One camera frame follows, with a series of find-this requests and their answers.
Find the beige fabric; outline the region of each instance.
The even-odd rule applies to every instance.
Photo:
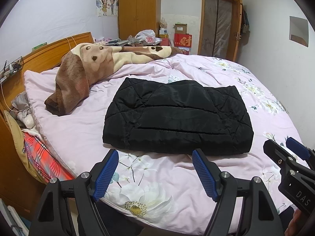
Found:
[[[42,179],[42,177],[39,174],[37,174],[35,168],[28,161],[26,151],[24,149],[24,135],[18,123],[16,122],[16,120],[14,120],[14,118],[10,115],[8,111],[4,111],[4,115],[7,124],[9,125],[9,128],[11,130],[16,152],[19,158],[21,159],[24,167],[36,180],[40,181],[41,183],[46,183],[44,179]]]
[[[144,64],[177,53],[182,51],[169,46],[109,47],[81,43],[63,57],[56,76],[56,92],[46,99],[46,109],[58,116],[69,114],[89,96],[93,84],[123,65]]]

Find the wire basket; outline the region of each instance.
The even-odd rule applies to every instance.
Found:
[[[12,75],[15,75],[20,71],[24,66],[23,57],[19,57],[10,64],[7,64],[7,61],[4,64],[4,68],[0,71],[0,84],[3,84],[8,78]]]

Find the wooden bed frame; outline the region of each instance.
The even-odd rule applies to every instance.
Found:
[[[23,57],[23,69],[2,85],[4,99],[10,108],[11,101],[24,91],[23,75],[26,70],[41,73],[52,69],[70,51],[69,45],[74,48],[75,42],[94,43],[90,32],[67,39],[45,45]],[[11,131],[4,120],[4,110],[8,110],[4,99],[0,91],[0,198],[6,205],[14,207],[19,215],[31,221],[45,184],[33,178],[18,157]]]

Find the silver bolt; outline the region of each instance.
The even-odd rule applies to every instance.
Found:
[[[228,178],[230,176],[229,172],[223,171],[221,173],[221,176],[223,176],[224,178]]]
[[[82,174],[81,174],[81,177],[82,178],[88,178],[90,176],[90,173],[88,173],[88,172],[83,172]]]
[[[50,183],[54,184],[55,182],[57,182],[57,178],[53,177],[49,180]]]
[[[260,183],[260,182],[261,182],[260,177],[255,176],[255,177],[254,177],[254,182],[255,182],[255,183]]]

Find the flower center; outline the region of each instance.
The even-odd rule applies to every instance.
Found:
[[[125,203],[125,209],[129,210],[137,217],[143,217],[146,214],[146,205],[138,201],[127,201]]]

